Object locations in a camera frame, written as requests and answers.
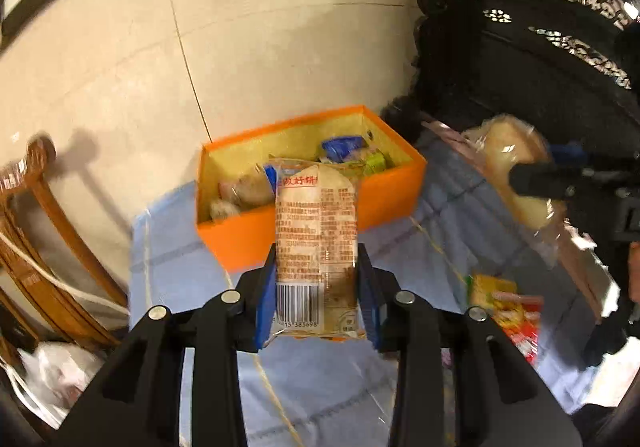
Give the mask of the red cartoon snack bag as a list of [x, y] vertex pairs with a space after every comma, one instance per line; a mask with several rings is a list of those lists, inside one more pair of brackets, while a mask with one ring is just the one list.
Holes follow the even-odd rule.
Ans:
[[533, 366], [538, 358], [541, 311], [544, 298], [518, 292], [511, 280], [483, 274], [468, 278], [468, 301], [491, 315]]

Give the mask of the orange white biscuit packet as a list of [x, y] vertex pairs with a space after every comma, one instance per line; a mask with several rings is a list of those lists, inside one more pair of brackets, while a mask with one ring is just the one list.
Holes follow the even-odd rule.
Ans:
[[344, 164], [269, 162], [276, 174], [276, 312], [273, 331], [345, 341], [358, 316], [360, 174]]

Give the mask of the white plastic bag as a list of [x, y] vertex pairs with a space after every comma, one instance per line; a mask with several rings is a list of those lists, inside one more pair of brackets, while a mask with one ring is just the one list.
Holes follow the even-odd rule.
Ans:
[[8, 372], [16, 396], [58, 429], [104, 360], [74, 344], [43, 342], [32, 353], [17, 349], [21, 371]]

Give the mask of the dark carved wooden sofa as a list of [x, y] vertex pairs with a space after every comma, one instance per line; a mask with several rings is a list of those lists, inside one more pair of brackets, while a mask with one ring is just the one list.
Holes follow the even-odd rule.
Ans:
[[457, 130], [499, 114], [605, 170], [639, 162], [639, 25], [578, 0], [418, 0], [416, 75], [383, 120], [416, 141], [425, 115]]

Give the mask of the light blue checked tablecloth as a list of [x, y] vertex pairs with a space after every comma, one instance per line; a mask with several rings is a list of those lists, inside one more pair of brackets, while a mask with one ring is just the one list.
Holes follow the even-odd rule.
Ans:
[[[578, 409], [597, 373], [582, 360], [596, 318], [559, 254], [532, 248], [491, 185], [445, 141], [424, 130], [416, 147], [427, 162], [418, 204], [412, 215], [361, 233], [371, 263], [445, 311], [465, 310], [466, 280], [478, 273], [541, 297], [535, 367], [564, 410]], [[134, 319], [154, 305], [198, 308], [234, 285], [196, 234], [194, 196], [185, 185], [134, 220]], [[375, 352], [359, 317], [346, 321], [338, 341], [283, 335], [238, 361], [250, 445], [386, 444], [396, 365]]]

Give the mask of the yellow green snack packet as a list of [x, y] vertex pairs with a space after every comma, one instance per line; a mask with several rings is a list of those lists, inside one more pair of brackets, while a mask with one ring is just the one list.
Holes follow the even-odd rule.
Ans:
[[348, 159], [360, 166], [362, 176], [381, 174], [394, 167], [392, 159], [375, 147], [356, 149], [350, 152]]

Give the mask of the wooden chair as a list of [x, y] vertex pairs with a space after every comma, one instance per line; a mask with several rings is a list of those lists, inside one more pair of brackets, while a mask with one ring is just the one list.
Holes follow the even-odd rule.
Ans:
[[128, 317], [63, 289], [61, 285], [126, 307], [124, 284], [91, 251], [49, 184], [56, 151], [38, 134], [21, 159], [1, 165], [1, 271], [18, 294], [9, 303], [30, 334], [48, 335], [90, 351], [120, 342]]

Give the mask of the orange cardboard box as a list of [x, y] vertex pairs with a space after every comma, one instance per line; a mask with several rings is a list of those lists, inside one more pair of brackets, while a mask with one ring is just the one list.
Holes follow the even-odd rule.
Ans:
[[359, 231], [412, 214], [425, 169], [366, 107], [293, 118], [203, 147], [196, 230], [229, 273], [276, 248], [285, 279], [335, 276]]

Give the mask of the blue snack packet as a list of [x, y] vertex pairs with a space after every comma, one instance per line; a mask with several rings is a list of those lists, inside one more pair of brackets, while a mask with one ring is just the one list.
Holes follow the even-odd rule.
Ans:
[[321, 143], [326, 159], [333, 163], [344, 163], [352, 155], [352, 152], [364, 147], [366, 147], [366, 142], [359, 135], [334, 137]]

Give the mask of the pink wrapped snack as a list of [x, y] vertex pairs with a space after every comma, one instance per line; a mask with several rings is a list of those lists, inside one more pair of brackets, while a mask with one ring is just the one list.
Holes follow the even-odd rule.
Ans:
[[209, 215], [213, 220], [226, 219], [269, 205], [275, 197], [266, 172], [258, 168], [239, 178], [219, 181], [218, 196], [209, 204]]

